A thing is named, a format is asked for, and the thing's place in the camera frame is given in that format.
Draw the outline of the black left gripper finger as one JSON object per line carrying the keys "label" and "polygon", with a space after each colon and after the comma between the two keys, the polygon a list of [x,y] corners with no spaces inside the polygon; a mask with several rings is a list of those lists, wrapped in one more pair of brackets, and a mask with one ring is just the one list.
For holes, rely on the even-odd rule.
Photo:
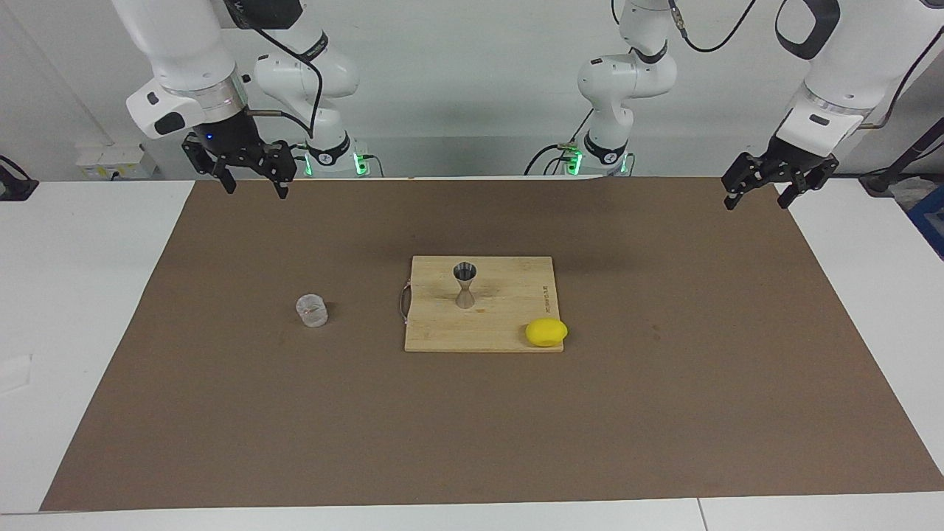
{"label": "black left gripper finger", "polygon": [[823,188],[826,182],[832,178],[837,167],[839,167],[839,161],[836,159],[826,159],[809,170],[802,170],[799,166],[788,166],[790,184],[779,195],[778,205],[780,208],[788,209],[800,195]]}
{"label": "black left gripper finger", "polygon": [[723,203],[728,211],[735,209],[747,192],[766,184],[763,164],[760,157],[738,156],[723,174],[723,187],[727,194]]}

